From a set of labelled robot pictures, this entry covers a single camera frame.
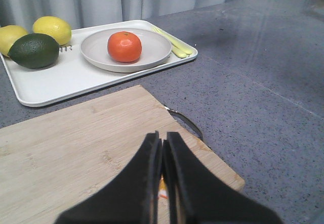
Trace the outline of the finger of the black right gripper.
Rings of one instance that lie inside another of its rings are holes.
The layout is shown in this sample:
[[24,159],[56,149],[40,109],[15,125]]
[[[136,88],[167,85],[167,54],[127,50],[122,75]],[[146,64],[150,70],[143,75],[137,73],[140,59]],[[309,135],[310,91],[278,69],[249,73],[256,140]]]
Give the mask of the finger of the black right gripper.
[[124,169],[98,193],[62,212],[56,223],[157,223],[162,143],[146,135]]
[[224,184],[168,132],[163,144],[164,179],[171,223],[281,223],[271,209]]

